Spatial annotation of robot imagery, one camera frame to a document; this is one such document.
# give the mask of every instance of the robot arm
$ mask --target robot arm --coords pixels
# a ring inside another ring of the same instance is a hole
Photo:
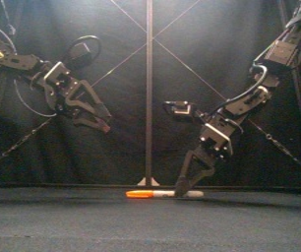
[[[282,35],[254,61],[255,84],[235,98],[229,99],[209,114],[187,101],[166,101],[165,109],[182,120],[202,124],[199,145],[189,151],[177,183],[177,196],[183,197],[197,182],[211,176],[215,167],[234,154],[233,134],[243,134],[242,123],[272,98],[278,86],[278,76],[301,63],[301,1]],[[202,169],[195,172],[197,162]]]
[[[71,75],[71,69],[91,61],[91,51],[84,42],[74,44],[70,59],[52,64],[35,55],[17,54],[8,36],[0,31],[0,68],[15,72],[31,85],[44,90],[45,101],[56,114],[72,118],[75,125],[110,131],[111,119],[96,92],[86,80]]]

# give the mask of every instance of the black mat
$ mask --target black mat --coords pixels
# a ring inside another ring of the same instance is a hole
[[[0,252],[301,251],[301,194],[136,200],[126,191],[0,189]]]

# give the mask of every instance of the marker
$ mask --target marker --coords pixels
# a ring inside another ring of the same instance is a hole
[[[187,191],[185,197],[199,198],[203,196],[201,191]],[[148,199],[148,198],[173,198],[175,197],[175,191],[165,190],[135,190],[126,192],[126,197],[131,199]]]

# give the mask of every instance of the metal pole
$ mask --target metal pole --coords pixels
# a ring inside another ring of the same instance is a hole
[[[147,0],[146,186],[152,185],[152,7],[152,0]]]

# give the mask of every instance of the black backdrop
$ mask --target black backdrop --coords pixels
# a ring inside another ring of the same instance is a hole
[[[293,3],[288,2],[292,12]],[[71,42],[96,35],[103,53],[74,72],[86,79],[112,113],[112,131],[75,127],[56,117],[0,162],[0,181],[136,184],[146,175],[147,1],[5,1],[19,52],[56,62]],[[257,55],[282,31],[276,0],[154,0],[152,150],[155,180],[175,184],[199,126],[173,121],[165,100],[190,100],[210,111],[247,87]],[[7,30],[0,4],[0,27]],[[48,113],[43,94],[20,83],[28,104]],[[301,113],[292,78],[251,118],[301,159]],[[13,81],[0,74],[0,155],[45,118],[21,105]],[[206,185],[301,185],[301,169],[254,126],[233,159]]]

